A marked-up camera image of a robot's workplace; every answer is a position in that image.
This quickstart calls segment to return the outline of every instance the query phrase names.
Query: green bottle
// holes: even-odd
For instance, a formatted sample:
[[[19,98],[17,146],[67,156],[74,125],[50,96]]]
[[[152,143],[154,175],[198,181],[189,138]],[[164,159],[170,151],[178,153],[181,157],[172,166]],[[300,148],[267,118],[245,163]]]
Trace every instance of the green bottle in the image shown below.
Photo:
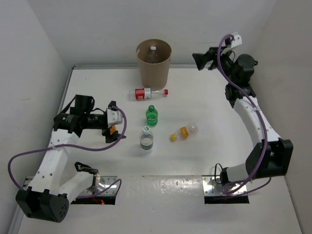
[[[150,105],[146,110],[146,121],[150,126],[155,126],[158,122],[158,111],[153,105]]]

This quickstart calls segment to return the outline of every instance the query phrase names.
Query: brown paper cup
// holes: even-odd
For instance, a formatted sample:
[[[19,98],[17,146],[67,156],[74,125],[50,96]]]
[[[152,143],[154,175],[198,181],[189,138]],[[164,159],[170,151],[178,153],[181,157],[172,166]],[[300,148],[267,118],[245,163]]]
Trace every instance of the brown paper cup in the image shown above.
[[[146,56],[150,52],[150,47],[156,46],[156,51],[160,63],[147,63]],[[141,42],[136,48],[138,67],[140,69],[142,85],[153,90],[163,89],[167,84],[171,47],[163,40],[150,39]]]

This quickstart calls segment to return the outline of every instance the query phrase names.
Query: plastic bottle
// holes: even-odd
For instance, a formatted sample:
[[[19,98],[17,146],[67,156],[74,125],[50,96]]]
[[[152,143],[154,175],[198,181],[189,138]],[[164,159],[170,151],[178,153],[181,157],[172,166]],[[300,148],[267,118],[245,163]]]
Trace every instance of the plastic bottle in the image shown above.
[[[168,89],[151,91],[151,88],[133,89],[129,92],[130,100],[155,100],[168,95]]]
[[[147,124],[155,126],[158,122],[158,111],[153,105],[150,105],[145,112]]]
[[[146,55],[145,62],[147,63],[159,63],[159,57],[156,51],[156,46],[151,46],[150,51]]]
[[[143,150],[150,150],[153,147],[153,133],[149,126],[142,128],[140,135],[140,146]]]
[[[171,141],[181,141],[195,136],[196,133],[198,133],[198,127],[192,122],[173,133],[170,139]]]

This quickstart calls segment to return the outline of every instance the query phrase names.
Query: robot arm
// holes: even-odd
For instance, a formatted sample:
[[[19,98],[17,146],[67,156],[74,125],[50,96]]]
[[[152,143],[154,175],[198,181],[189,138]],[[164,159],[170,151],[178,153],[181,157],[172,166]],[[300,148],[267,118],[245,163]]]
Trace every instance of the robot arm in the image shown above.
[[[253,142],[253,150],[245,163],[233,167],[224,168],[220,174],[222,185],[229,182],[244,181],[255,168],[263,150],[264,133],[256,110],[261,114],[266,125],[268,145],[265,149],[264,158],[253,179],[284,176],[290,163],[293,152],[293,144],[290,140],[283,140],[271,127],[261,111],[256,94],[250,86],[250,78],[254,74],[254,66],[258,62],[250,55],[242,54],[234,62],[230,59],[231,50],[241,45],[241,36],[232,34],[234,40],[225,40],[226,46],[222,47],[220,56],[221,66],[229,79],[243,89],[256,105],[256,109],[250,101],[240,93],[238,89],[228,84],[225,87],[225,96],[230,105],[242,118]],[[207,62],[212,61],[208,70],[217,67],[217,47],[209,48],[205,54],[192,54],[198,70],[202,70]]]
[[[76,144],[83,129],[110,132],[113,125],[122,123],[121,113],[112,110],[112,106],[116,106],[116,102],[112,101],[102,115],[91,114],[93,97],[76,95],[54,118],[49,147]],[[76,175],[63,185],[60,184],[70,150],[70,147],[57,147],[47,151],[27,190],[18,191],[16,201],[27,217],[61,222],[67,214],[69,204],[83,190],[96,186],[98,170],[78,162],[75,163]]]

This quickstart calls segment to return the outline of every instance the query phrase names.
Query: clear water bottle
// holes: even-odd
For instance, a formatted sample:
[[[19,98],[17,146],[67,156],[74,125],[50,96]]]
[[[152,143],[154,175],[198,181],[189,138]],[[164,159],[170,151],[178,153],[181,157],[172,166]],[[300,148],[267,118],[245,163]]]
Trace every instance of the clear water bottle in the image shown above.
[[[151,90],[151,88],[133,89],[129,92],[129,100],[155,100],[168,95],[168,89]]]
[[[156,51],[156,46],[151,46],[150,51],[146,55],[145,62],[147,63],[159,63],[159,57]]]
[[[150,150],[153,147],[154,136],[149,126],[142,129],[140,135],[140,146],[143,150]]]
[[[175,133],[171,134],[171,141],[181,141],[193,137],[198,133],[197,125],[192,122],[188,125],[178,129]]]

